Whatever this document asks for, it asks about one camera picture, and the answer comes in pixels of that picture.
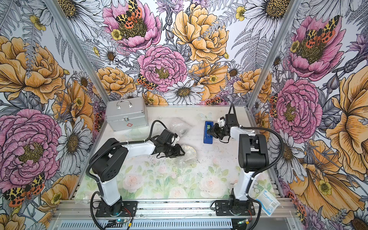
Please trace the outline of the blue tape dispenser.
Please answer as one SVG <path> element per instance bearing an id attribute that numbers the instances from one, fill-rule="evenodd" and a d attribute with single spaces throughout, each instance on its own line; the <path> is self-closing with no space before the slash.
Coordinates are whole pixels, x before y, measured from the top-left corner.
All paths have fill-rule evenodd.
<path id="1" fill-rule="evenodd" d="M 212 121 L 206 121 L 204 125 L 204 138 L 203 143 L 204 144 L 213 144 L 213 137 L 208 133 L 208 131 L 213 127 Z"/>

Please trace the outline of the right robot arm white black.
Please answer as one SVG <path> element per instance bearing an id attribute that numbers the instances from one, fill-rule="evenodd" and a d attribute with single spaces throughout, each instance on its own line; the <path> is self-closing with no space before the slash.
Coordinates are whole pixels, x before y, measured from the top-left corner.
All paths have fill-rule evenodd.
<path id="1" fill-rule="evenodd" d="M 240 125 L 234 104 L 231 104 L 229 112 L 219 118 L 217 123 L 208 122 L 205 124 L 205 138 L 215 138 L 223 142 L 223 139 L 228 137 L 229 140 L 237 141 L 238 163 L 242 170 L 228 200 L 216 200 L 211 205 L 217 216 L 255 215 L 254 204 L 259 204 L 260 201 L 251 198 L 250 190 L 256 177 L 279 161 L 280 157 L 278 156 L 273 162 L 270 162 L 266 137 L 263 134 L 255 134 L 255 130 L 273 133 L 279 141 L 282 141 L 281 136 L 271 129 Z"/>

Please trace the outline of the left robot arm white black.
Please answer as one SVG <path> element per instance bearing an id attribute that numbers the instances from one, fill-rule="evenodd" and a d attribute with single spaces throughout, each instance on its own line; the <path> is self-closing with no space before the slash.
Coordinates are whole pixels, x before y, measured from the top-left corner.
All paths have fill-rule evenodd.
<path id="1" fill-rule="evenodd" d="M 91 157 L 85 174 L 96 181 L 107 214 L 115 217 L 123 211 L 116 177 L 124 161 L 142 155 L 155 155 L 158 159 L 184 156 L 185 151 L 178 140 L 176 133 L 160 120 L 155 120 L 145 140 L 119 142 L 110 138 L 102 145 Z"/>

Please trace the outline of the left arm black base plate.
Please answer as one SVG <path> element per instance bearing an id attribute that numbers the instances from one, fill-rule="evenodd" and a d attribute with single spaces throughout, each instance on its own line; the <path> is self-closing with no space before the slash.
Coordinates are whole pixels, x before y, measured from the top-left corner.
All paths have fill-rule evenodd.
<path id="1" fill-rule="evenodd" d="M 121 201 L 109 206 L 104 201 L 98 205 L 95 216 L 98 218 L 108 217 L 135 217 L 138 201 Z"/>

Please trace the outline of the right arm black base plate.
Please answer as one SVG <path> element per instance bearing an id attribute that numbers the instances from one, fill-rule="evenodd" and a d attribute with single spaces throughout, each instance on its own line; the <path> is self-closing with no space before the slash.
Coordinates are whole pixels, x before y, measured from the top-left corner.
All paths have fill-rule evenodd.
<path id="1" fill-rule="evenodd" d="M 255 207 L 249 200 L 234 201 L 216 200 L 215 203 L 216 216 L 255 216 Z"/>

